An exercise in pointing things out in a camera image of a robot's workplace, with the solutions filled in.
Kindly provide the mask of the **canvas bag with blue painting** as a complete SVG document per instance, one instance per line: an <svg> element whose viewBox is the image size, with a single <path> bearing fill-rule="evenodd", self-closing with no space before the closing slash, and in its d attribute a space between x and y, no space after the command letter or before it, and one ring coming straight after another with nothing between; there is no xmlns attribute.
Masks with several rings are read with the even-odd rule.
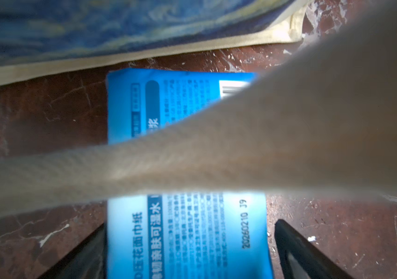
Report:
<svg viewBox="0 0 397 279"><path fill-rule="evenodd" d="M0 218L151 194L161 159L187 156L221 191L397 195L397 1L164 129L0 160Z"/></svg>

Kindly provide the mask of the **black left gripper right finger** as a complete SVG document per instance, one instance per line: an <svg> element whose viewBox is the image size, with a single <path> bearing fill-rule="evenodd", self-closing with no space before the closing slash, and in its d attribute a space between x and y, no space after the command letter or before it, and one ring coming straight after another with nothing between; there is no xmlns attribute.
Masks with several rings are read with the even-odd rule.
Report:
<svg viewBox="0 0 397 279"><path fill-rule="evenodd" d="M286 279L352 279L285 220L275 223L275 241Z"/></svg>

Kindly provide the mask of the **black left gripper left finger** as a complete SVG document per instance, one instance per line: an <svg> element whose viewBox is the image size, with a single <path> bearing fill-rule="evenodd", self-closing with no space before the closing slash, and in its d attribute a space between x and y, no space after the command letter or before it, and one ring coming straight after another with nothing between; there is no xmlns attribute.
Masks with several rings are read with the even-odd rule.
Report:
<svg viewBox="0 0 397 279"><path fill-rule="evenodd" d="M105 279L107 229L102 224L39 279Z"/></svg>

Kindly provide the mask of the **blue white tissue pack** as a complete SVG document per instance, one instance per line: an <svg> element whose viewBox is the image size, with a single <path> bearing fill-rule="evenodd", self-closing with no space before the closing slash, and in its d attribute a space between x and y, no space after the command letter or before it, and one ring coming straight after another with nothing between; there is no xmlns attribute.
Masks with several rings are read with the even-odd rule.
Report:
<svg viewBox="0 0 397 279"><path fill-rule="evenodd" d="M248 86L254 73L124 69L107 75L110 144L163 129ZM271 279L263 193L222 192L187 156L154 191L109 200L109 279Z"/></svg>

